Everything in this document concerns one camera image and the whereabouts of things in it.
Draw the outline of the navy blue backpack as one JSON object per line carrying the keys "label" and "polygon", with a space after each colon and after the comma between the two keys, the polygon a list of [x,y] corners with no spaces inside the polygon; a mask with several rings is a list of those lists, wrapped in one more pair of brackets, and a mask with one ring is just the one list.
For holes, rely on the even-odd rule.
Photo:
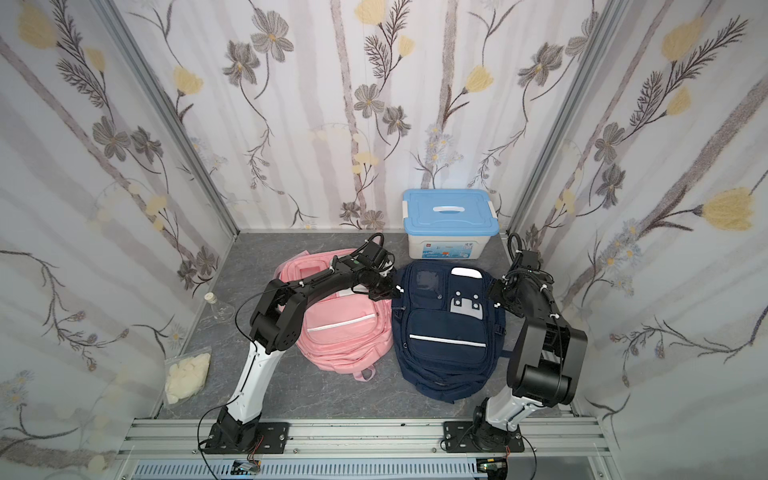
{"label": "navy blue backpack", "polygon": [[488,296],[493,277],[475,266],[415,260],[397,274],[392,333],[402,377],[446,403],[485,386],[502,356],[506,313]]}

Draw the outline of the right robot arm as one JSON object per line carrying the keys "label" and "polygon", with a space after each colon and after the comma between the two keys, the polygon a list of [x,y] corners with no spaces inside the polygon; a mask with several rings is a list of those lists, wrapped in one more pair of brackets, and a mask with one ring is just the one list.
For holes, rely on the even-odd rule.
{"label": "right robot arm", "polygon": [[489,296],[523,320],[508,358],[506,386],[475,410],[472,444],[481,451],[518,450],[520,423],[533,413],[568,405],[575,397],[588,346],[584,331],[564,318],[553,295],[553,277],[538,254],[517,250]]}

